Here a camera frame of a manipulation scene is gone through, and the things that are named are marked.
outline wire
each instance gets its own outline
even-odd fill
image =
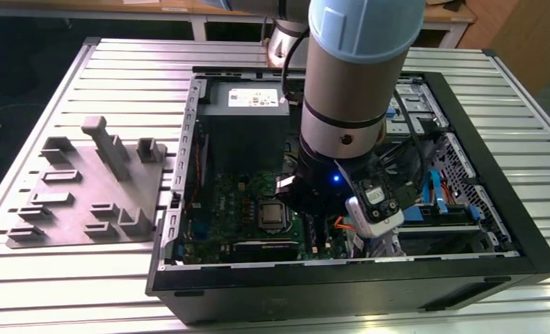
[[[412,118],[408,114],[405,103],[402,102],[401,95],[398,94],[398,91],[396,89],[394,89],[393,95],[394,95],[396,102],[398,103],[398,107],[401,109],[401,114],[405,115],[408,130],[412,133],[414,148],[417,149],[417,155],[420,156],[420,164],[421,164],[421,166],[420,166],[420,176],[417,178],[417,183],[414,183],[414,185],[416,185],[417,189],[421,189],[421,184],[424,182],[424,175],[425,175],[425,154],[424,154],[424,149],[421,148],[420,139],[417,137],[417,132],[414,131],[413,121],[412,121]]]
[[[445,195],[446,201],[448,201],[450,204],[457,204],[457,201],[454,200],[454,197],[453,197],[453,195],[452,195],[452,191],[450,191],[450,189],[448,188],[446,183],[444,183],[444,182],[442,182],[442,189],[444,189],[444,191],[445,191],[445,193],[446,193],[446,195]]]
[[[289,70],[289,62],[292,61],[293,53],[296,49],[300,47],[301,41],[308,37],[310,34],[310,28],[306,28],[301,33],[299,39],[293,42],[292,48],[289,49],[289,53],[285,57],[285,62],[283,63],[283,71],[281,71],[281,85],[283,85],[283,96],[285,96],[287,100],[291,102],[297,102],[293,100],[292,93],[289,92],[289,87],[287,83],[287,72]]]
[[[267,37],[267,17],[263,20],[263,27],[260,30],[260,45],[264,46],[264,38]]]
[[[344,218],[342,216],[338,216],[337,220],[334,221],[334,225],[333,225],[334,228],[340,228],[340,229],[344,229],[344,230],[357,231],[357,229],[356,229],[354,226],[341,224],[342,218]]]

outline black plastic part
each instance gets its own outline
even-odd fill
[[[509,228],[510,235],[537,273],[550,273],[550,247],[522,205],[518,195],[501,171],[481,135],[466,115],[450,86],[440,73],[424,74],[440,108],[454,127],[454,134],[477,174],[482,176],[485,190]]]
[[[297,242],[239,243],[232,245],[231,262],[295,261],[299,255]]]
[[[289,30],[288,28],[285,28],[284,26],[280,25],[280,23],[277,21],[275,21],[275,25],[277,26],[277,29],[288,36],[293,37],[293,38],[300,38],[301,33],[304,31],[293,31]]]
[[[488,57],[497,57],[497,52],[493,49],[482,49],[481,52]]]
[[[87,37],[83,45],[97,45],[101,42],[101,37]]]
[[[275,73],[272,69],[253,71]],[[473,168],[484,177],[488,194],[506,222],[521,256],[356,262],[341,266],[225,267],[217,273],[212,270],[159,271],[157,264],[163,263],[163,259],[157,258],[160,242],[156,242],[147,294],[159,296],[187,324],[457,309],[514,285],[530,284],[550,277],[549,245],[450,87],[441,74],[416,74],[424,76],[429,84]],[[164,223],[160,222],[157,233]],[[199,290],[204,291],[203,296],[173,296],[173,292]]]

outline white label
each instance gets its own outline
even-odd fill
[[[373,188],[365,192],[368,201],[372,204],[378,204],[384,200],[384,190],[381,187]]]
[[[357,234],[353,237],[353,245],[360,249],[360,251],[364,250],[364,241],[361,240],[360,237],[357,237]]]
[[[232,89],[229,90],[228,106],[279,106],[277,89]]]
[[[188,12],[187,8],[176,8],[176,7],[163,7],[161,10],[164,12]]]

